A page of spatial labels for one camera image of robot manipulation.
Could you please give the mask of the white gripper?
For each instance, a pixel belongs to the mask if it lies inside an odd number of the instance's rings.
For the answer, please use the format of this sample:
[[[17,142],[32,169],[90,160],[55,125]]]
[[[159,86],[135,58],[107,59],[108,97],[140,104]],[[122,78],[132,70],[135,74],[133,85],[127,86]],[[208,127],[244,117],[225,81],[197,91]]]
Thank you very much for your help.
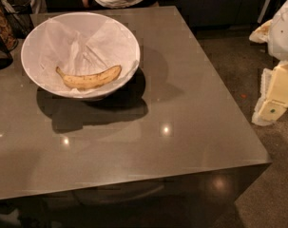
[[[263,70],[260,97],[252,116],[253,124],[266,126],[276,122],[288,109],[288,0],[271,20],[250,34],[249,40],[266,43],[268,53],[280,60],[273,69]]]

